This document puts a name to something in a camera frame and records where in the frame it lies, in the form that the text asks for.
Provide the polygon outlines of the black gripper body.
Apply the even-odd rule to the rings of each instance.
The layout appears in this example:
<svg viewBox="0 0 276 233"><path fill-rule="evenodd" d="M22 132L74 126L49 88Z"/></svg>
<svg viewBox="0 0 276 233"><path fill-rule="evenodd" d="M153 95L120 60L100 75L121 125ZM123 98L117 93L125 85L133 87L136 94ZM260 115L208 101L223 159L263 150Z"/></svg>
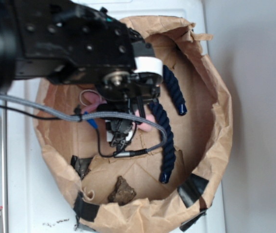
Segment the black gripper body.
<svg viewBox="0 0 276 233"><path fill-rule="evenodd" d="M128 73L115 71L106 75L96 84L99 94L106 100L98 111L112 111L134 115L139 112L146 117L144 105L160 95L160 85L163 81L161 73L139 72ZM131 143L134 122L129 119L107 117L107 141L111 147L125 148Z"/></svg>

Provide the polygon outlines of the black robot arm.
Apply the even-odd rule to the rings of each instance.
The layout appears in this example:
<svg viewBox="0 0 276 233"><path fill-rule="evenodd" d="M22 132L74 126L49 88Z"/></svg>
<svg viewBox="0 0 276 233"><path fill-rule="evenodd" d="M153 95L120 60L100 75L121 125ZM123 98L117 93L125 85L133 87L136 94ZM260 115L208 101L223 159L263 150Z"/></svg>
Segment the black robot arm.
<svg viewBox="0 0 276 233"><path fill-rule="evenodd" d="M100 111L145 115L163 64L151 44L108 15L70 0L0 0L0 92L15 80L92 84Z"/></svg>

